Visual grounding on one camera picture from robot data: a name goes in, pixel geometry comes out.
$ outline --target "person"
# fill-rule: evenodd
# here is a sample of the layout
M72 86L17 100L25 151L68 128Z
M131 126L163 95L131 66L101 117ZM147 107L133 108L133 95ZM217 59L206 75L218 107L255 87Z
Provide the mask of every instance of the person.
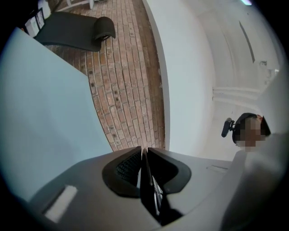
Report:
M271 134L265 118L253 113L243 113L235 124L234 121L230 121L228 130L233 131L233 142L246 152L256 151L262 141Z

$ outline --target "brick floor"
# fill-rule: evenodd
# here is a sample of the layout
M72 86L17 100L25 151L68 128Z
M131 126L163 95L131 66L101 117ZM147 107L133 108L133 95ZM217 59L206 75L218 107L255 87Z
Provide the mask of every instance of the brick floor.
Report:
M164 148L164 111L159 63L147 14L141 0L95 2L74 14L110 17L117 38L100 52L49 46L88 76L103 131L114 151L140 145Z

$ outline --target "black hair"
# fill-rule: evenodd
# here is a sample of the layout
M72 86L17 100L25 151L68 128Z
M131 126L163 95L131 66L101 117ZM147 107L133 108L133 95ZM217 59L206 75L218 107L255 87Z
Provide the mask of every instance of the black hair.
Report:
M257 118L256 114L253 113L243 113L236 121L235 127L233 129L232 140L234 143L240 140L241 130L245 129L245 121L249 118Z

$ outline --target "headphones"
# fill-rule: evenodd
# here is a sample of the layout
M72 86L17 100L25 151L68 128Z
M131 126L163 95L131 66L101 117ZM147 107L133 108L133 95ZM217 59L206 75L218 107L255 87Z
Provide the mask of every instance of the headphones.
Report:
M232 140L234 143L236 143L235 139L235 133L237 130L240 130L240 123L242 120L246 118L257 118L256 114L253 113L243 113L236 121L233 121L231 118L226 119L224 126L223 126L223 131L221 136L226 137L229 131L233 131L232 133Z

